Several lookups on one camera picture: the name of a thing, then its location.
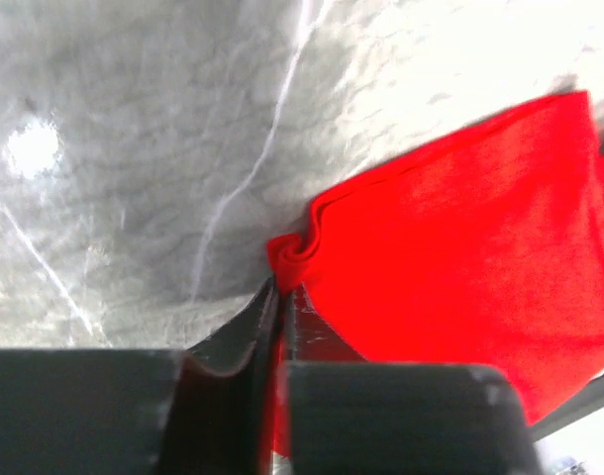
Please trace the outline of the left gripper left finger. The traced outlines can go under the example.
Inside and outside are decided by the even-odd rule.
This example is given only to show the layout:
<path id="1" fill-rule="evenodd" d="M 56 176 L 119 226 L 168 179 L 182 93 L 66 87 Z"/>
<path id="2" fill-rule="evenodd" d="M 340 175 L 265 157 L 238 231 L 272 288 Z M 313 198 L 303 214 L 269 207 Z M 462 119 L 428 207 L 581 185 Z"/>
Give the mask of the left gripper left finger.
<path id="1" fill-rule="evenodd" d="M 0 474 L 265 474 L 273 280 L 188 349 L 0 349 Z"/>

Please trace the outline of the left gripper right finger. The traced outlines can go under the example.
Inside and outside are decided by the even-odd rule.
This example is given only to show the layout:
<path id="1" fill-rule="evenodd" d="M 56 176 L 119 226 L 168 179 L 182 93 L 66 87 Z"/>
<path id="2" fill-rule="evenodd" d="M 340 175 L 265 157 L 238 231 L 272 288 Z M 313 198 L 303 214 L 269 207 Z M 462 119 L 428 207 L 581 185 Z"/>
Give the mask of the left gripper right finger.
<path id="1" fill-rule="evenodd" d="M 296 474 L 538 474 L 516 391 L 477 365 L 373 363 L 287 299 L 277 450 Z"/>

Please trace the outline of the red t shirt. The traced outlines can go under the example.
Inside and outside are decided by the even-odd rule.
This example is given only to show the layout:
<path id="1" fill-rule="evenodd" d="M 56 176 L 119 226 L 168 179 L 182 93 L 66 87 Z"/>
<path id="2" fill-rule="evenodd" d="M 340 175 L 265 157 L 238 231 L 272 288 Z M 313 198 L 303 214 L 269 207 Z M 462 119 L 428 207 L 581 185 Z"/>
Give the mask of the red t shirt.
<path id="1" fill-rule="evenodd" d="M 604 369 L 604 153 L 589 95 L 547 95 L 315 198 L 273 238 L 283 295 L 373 362 L 501 370 L 535 423 Z"/>

